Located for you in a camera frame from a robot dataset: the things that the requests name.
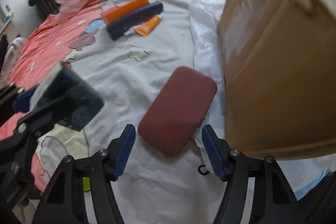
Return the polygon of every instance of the brown cardboard box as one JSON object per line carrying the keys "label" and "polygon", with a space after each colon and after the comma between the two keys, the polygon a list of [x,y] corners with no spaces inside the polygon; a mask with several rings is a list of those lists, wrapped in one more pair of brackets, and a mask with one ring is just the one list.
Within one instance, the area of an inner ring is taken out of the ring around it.
{"label": "brown cardboard box", "polygon": [[226,140],[278,160],[336,153],[336,20],[318,0],[227,0]]}

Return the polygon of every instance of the maroon case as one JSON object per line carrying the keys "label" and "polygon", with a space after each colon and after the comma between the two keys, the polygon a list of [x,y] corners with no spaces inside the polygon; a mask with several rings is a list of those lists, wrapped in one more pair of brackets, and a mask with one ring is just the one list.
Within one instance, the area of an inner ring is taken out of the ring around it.
{"label": "maroon case", "polygon": [[162,153],[177,155],[202,124],[216,91],[211,78],[177,68],[142,118],[139,134]]}

